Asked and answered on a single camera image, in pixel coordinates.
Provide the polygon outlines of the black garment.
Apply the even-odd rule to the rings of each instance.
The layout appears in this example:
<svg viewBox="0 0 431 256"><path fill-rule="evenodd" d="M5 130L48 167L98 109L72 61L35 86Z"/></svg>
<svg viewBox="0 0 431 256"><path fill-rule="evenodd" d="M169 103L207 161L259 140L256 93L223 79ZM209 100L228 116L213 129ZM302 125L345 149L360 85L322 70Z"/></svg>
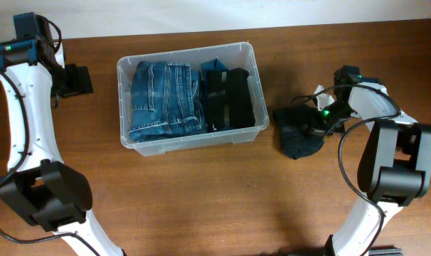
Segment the black garment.
<svg viewBox="0 0 431 256"><path fill-rule="evenodd" d="M206 120L213 131L255 125L248 87L249 72L242 68L207 73Z"/></svg>
<svg viewBox="0 0 431 256"><path fill-rule="evenodd" d="M314 135L311 128L325 131L315 107L299 105L283 107L273 112L280 132L280 149L287 157L297 160L317 153L324 145L322 135Z"/></svg>

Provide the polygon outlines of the dark blue jeans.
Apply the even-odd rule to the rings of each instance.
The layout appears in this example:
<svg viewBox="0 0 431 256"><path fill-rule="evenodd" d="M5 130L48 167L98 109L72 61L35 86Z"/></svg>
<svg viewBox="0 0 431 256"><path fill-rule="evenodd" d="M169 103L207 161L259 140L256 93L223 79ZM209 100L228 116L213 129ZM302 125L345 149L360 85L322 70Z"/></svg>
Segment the dark blue jeans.
<svg viewBox="0 0 431 256"><path fill-rule="evenodd" d="M201 81L189 63L141 61L130 87L133 142L207 132Z"/></svg>

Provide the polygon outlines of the blue shirt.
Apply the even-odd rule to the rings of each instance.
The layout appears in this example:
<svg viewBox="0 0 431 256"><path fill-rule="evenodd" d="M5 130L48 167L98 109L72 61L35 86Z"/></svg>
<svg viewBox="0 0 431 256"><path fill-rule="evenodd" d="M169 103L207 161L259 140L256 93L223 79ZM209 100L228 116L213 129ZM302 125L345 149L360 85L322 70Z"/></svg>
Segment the blue shirt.
<svg viewBox="0 0 431 256"><path fill-rule="evenodd" d="M206 115L209 132L233 129L230 125L228 96L225 82L228 69L218 59L201 64L202 93L201 102Z"/></svg>

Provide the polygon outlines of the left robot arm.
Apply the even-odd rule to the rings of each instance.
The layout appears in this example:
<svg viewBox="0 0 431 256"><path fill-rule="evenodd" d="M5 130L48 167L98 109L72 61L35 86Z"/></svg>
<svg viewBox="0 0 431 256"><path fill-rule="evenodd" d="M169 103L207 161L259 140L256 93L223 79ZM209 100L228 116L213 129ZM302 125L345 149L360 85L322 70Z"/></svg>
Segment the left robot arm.
<svg viewBox="0 0 431 256"><path fill-rule="evenodd" d="M93 213L88 180L65 165L58 151L50 100L53 86L66 82L64 67L63 51L38 36L0 43L11 136L0 199L78 255L123 255Z"/></svg>

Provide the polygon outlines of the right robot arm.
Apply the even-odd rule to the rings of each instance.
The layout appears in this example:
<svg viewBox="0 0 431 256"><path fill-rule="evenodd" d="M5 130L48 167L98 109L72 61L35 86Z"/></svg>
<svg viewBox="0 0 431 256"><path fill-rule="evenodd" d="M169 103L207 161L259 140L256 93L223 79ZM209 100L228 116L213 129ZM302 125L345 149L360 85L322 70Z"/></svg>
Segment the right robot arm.
<svg viewBox="0 0 431 256"><path fill-rule="evenodd" d="M400 248L374 247L388 221L429 189L431 124L421 124L404 113L378 78L368 78L356 66L334 73L334 86L318 86L310 100L317 106L322 128L308 133L342 135L344 144L354 129L370 131L358 165L357 183L348 182L358 196L342 227L330 235L324 255L401 255Z"/></svg>

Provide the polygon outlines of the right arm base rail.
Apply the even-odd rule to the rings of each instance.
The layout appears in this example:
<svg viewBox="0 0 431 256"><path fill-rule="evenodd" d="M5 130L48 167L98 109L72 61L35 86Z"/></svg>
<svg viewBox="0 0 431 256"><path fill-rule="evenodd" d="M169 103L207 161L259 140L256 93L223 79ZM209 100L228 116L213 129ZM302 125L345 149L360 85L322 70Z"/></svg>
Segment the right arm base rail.
<svg viewBox="0 0 431 256"><path fill-rule="evenodd" d="M403 251L397 247L384 247L369 250L368 256L403 256Z"/></svg>

